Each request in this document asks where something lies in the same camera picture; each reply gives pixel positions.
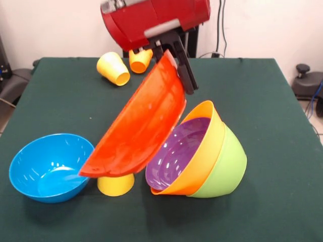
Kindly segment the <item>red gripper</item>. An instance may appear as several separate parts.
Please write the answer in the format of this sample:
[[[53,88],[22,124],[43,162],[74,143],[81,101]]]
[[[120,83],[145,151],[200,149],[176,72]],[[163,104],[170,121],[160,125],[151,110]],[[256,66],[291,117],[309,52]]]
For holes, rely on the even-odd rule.
[[[149,39],[173,29],[192,29],[210,19],[210,1],[102,1],[100,12],[113,40],[125,51],[149,45]],[[166,44],[156,42],[152,48],[156,63]],[[185,92],[198,89],[180,37],[174,41],[179,61],[178,75]]]

